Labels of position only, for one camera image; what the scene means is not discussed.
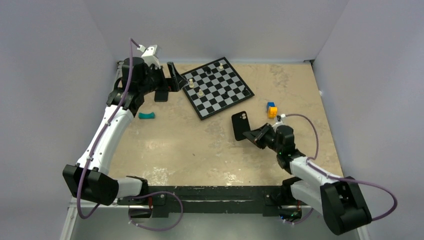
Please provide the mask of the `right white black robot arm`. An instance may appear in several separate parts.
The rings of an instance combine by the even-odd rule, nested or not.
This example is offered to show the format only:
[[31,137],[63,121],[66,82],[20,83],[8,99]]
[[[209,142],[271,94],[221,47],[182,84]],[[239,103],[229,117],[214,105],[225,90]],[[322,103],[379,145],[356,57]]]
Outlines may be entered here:
[[245,131],[244,137],[260,149],[276,152],[279,166],[293,177],[281,189],[288,204],[300,200],[323,216],[329,230],[341,235],[372,222],[372,216],[359,185],[352,177],[342,181],[314,164],[296,148],[294,130],[287,125],[273,128],[269,123]]

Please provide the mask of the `black phone case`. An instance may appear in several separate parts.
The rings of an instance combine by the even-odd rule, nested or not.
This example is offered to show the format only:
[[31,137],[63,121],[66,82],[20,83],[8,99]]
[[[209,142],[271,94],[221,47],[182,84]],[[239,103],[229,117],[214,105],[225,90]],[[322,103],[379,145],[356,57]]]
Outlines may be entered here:
[[245,132],[251,130],[249,119],[246,111],[235,113],[231,116],[231,123],[236,141],[242,141],[246,139]]

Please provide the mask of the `black smartphone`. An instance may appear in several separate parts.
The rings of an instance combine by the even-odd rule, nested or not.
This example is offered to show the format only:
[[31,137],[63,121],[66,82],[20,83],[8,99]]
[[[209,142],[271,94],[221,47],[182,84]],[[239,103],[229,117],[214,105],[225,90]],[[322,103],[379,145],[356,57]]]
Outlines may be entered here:
[[154,94],[154,101],[157,103],[167,102],[169,98],[168,90],[156,90]]

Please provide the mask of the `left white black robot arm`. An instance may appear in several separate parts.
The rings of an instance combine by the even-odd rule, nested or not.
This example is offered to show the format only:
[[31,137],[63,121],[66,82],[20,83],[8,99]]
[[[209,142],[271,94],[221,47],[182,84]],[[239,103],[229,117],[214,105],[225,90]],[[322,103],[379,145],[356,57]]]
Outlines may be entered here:
[[62,171],[73,197],[106,206],[126,197],[138,205],[148,201],[145,179],[136,176],[113,179],[109,171],[122,135],[137,117],[145,95],[154,93],[155,101],[166,102],[170,92],[178,92],[187,83],[173,62],[166,65],[169,77],[165,77],[163,67],[148,66],[140,57],[122,62],[121,76],[108,95],[103,118],[92,141],[77,162],[67,164]]

